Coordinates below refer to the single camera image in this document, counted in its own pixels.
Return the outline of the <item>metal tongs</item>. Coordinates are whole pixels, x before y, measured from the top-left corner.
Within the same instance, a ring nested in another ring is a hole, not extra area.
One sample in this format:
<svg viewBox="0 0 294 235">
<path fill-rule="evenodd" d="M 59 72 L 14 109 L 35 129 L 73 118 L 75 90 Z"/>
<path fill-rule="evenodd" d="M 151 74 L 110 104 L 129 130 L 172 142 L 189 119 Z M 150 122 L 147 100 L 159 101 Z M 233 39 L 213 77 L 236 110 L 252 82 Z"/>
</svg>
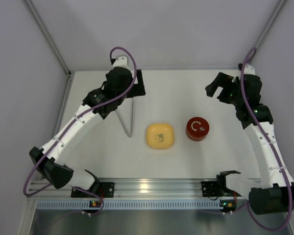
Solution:
<svg viewBox="0 0 294 235">
<path fill-rule="evenodd" d="M 126 99 L 116 110 L 119 121 L 128 138 L 133 134 L 134 98 Z"/>
</svg>

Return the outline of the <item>red round lid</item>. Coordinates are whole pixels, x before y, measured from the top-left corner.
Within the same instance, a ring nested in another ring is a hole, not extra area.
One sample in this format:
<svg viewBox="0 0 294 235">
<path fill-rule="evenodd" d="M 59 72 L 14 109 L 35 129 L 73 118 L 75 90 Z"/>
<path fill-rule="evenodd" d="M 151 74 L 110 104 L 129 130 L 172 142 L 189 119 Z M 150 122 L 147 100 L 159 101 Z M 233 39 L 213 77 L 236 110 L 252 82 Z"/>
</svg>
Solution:
<svg viewBox="0 0 294 235">
<path fill-rule="evenodd" d="M 208 121 L 202 117 L 193 117 L 188 120 L 186 125 L 186 133 L 194 136 L 208 135 L 210 125 Z"/>
</svg>

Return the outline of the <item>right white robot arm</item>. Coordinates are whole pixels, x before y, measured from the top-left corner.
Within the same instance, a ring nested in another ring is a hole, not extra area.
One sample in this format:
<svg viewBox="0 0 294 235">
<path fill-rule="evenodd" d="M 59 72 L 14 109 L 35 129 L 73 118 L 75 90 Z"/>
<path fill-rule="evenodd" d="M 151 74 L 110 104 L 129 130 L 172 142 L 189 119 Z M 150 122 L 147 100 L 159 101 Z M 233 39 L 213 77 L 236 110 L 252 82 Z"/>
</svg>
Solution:
<svg viewBox="0 0 294 235">
<path fill-rule="evenodd" d="M 236 170 L 223 171 L 217 175 L 220 189 L 236 192 L 247 199 L 257 215 L 292 211 L 294 179 L 280 156 L 270 109 L 260 102 L 260 77 L 252 66 L 246 65 L 243 80 L 219 72 L 205 88 L 207 95 L 212 97 L 219 87 L 222 91 L 217 99 L 235 107 L 236 117 L 251 143 L 260 173 L 260 183 L 257 184 Z"/>
</svg>

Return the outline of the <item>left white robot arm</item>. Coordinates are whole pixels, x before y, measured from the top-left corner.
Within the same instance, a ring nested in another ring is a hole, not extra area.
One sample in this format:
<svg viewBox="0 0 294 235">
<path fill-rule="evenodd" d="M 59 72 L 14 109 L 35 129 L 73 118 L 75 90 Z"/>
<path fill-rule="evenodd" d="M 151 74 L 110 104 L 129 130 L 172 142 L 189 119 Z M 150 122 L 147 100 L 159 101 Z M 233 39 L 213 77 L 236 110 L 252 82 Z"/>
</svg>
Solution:
<svg viewBox="0 0 294 235">
<path fill-rule="evenodd" d="M 128 57 L 111 59 L 112 69 L 100 88 L 90 91 L 70 121 L 42 147 L 29 155 L 37 171 L 56 189 L 64 186 L 95 192 L 99 179 L 88 170 L 74 170 L 66 161 L 72 150 L 97 124 L 117 110 L 127 98 L 146 94 L 141 70 L 130 71 Z"/>
</svg>

